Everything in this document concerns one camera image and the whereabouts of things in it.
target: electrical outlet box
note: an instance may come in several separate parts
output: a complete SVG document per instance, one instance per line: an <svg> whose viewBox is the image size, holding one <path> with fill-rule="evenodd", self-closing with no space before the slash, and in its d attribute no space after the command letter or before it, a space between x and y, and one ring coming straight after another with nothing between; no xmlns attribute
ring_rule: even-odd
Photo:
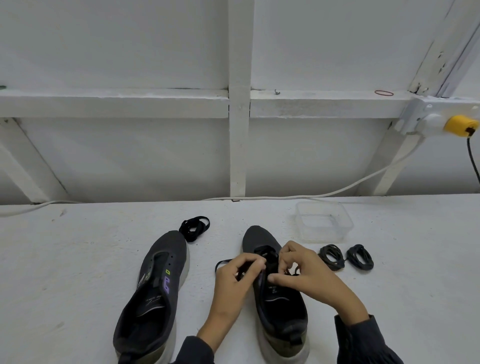
<svg viewBox="0 0 480 364"><path fill-rule="evenodd" d="M475 119L479 114L480 101L474 99L414 95L396 122L395 129L403 135L416 134L426 130L426 127L432 122L441 126L455 115L465 115Z"/></svg>

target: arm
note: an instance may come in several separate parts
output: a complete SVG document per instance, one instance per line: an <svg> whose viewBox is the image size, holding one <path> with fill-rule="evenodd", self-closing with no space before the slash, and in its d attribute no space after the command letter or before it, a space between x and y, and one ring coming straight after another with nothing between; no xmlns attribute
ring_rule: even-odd
<svg viewBox="0 0 480 364"><path fill-rule="evenodd" d="M293 263L299 265L301 274L285 275ZM368 315L356 294L313 250L288 242L280 251L278 273L269 275L268 280L303 292L338 312L338 364L403 364L385 344L375 318Z"/></svg>
<svg viewBox="0 0 480 364"><path fill-rule="evenodd" d="M249 261L252 265L237 281L239 268ZM215 352L237 320L248 290L263 269L265 258L243 253L217 270L208 318L196 337L185 339L174 364L213 364Z"/></svg>

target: dark shirt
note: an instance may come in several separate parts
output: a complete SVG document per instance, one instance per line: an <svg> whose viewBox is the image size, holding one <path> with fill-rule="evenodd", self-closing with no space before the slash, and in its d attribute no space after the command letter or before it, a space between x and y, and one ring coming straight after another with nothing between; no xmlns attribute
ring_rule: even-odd
<svg viewBox="0 0 480 364"><path fill-rule="evenodd" d="M384 341L375 317L350 327L335 316L337 364L403 364ZM212 349L202 339L188 336L174 364L213 364Z"/></svg>

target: black sneaker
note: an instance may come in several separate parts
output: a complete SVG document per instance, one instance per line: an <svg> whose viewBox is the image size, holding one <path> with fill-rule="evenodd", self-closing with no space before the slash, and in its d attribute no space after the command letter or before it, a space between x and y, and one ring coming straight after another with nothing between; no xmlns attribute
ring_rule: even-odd
<svg viewBox="0 0 480 364"><path fill-rule="evenodd" d="M113 334L119 363L170 362L178 292L189 267L189 249L180 232L169 231L152 245L140 268L137 290Z"/></svg>
<svg viewBox="0 0 480 364"><path fill-rule="evenodd" d="M270 273L278 273L280 249L272 234L260 226L251 226L243 237L243 252L259 254L267 260L266 270L253 283L262 355L269 364L300 364L310 353L307 308L300 292L267 281Z"/></svg>

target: table surface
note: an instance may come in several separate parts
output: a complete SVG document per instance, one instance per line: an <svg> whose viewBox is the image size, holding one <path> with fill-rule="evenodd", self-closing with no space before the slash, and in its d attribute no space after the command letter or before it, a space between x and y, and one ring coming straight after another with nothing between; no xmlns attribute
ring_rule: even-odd
<svg viewBox="0 0 480 364"><path fill-rule="evenodd" d="M480 194L344 197L355 227L338 243L363 244L375 267L338 275L377 318L405 363L476 363L480 357ZM180 291L176 357L207 317L217 261L239 252L251 225L297 240L298 201L194 201L49 205L0 218L0 362L116 363L112 335L144 255L163 233L204 215ZM0 212L20 209L2 206ZM306 244L319 250L323 244ZM305 297L308 363L335 363L334 311ZM263 363L255 307L246 305L216 363Z"/></svg>

